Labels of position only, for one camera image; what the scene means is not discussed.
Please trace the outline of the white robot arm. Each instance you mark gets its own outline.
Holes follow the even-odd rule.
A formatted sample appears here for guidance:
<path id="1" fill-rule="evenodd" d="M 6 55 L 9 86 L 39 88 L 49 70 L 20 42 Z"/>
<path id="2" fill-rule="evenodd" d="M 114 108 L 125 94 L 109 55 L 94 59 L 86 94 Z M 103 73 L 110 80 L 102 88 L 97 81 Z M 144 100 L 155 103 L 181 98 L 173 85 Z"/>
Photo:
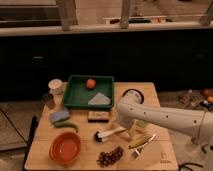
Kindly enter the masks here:
<path id="1" fill-rule="evenodd" d="M 121 126 L 130 128 L 135 119 L 171 129 L 196 138 L 201 142 L 213 141 L 213 113 L 138 103 L 132 93 L 125 94 L 116 105 Z"/>

